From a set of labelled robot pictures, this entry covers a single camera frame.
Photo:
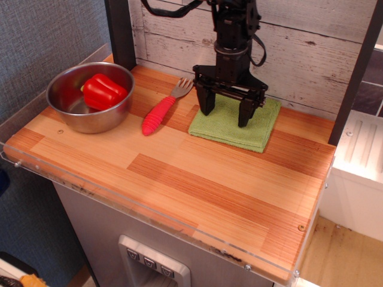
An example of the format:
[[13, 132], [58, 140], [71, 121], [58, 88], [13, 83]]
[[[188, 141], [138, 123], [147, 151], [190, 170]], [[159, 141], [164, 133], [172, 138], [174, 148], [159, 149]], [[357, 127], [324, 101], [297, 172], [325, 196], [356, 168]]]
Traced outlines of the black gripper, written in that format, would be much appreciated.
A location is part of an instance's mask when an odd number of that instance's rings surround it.
[[265, 104], [267, 85], [250, 73], [251, 50], [217, 53], [216, 65], [195, 65], [194, 85], [200, 110], [209, 115], [215, 108], [215, 94], [241, 100], [238, 126], [246, 127], [256, 108]]

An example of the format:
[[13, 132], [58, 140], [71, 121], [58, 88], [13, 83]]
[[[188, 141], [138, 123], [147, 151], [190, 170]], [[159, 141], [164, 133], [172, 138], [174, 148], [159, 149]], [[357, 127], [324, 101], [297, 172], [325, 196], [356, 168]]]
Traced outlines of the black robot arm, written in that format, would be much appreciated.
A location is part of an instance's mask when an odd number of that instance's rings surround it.
[[265, 45], [256, 35], [261, 15], [255, 1], [210, 1], [214, 30], [216, 60], [214, 66], [196, 65], [194, 86], [200, 110], [209, 115], [215, 108], [215, 96], [220, 94], [239, 101], [238, 126], [245, 127], [255, 110], [263, 106], [268, 86], [255, 78], [250, 66], [261, 66], [252, 57], [253, 42]]

